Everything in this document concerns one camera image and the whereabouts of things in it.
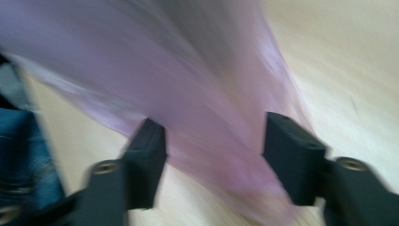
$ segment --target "pink plastic sheet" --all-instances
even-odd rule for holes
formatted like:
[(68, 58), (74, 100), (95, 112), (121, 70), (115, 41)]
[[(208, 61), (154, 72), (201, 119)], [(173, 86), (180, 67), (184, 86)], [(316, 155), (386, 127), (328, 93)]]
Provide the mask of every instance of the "pink plastic sheet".
[(169, 163), (262, 225), (293, 214), (264, 112), (310, 128), (255, 0), (3, 0), (0, 49), (98, 122), (168, 129)]

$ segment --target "floor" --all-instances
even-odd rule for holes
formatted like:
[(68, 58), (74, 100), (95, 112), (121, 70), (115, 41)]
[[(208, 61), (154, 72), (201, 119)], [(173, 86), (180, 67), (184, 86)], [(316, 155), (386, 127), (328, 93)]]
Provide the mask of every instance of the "floor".
[[(399, 4), (396, 1), (263, 0), (278, 45), (330, 156), (372, 164), (399, 192)], [(41, 110), (68, 191), (84, 185), (95, 162), (115, 158), (126, 140), (26, 77)], [(154, 210), (136, 225), (256, 225), (237, 216), (189, 177), (167, 167)], [(294, 225), (322, 225), (304, 209)]]

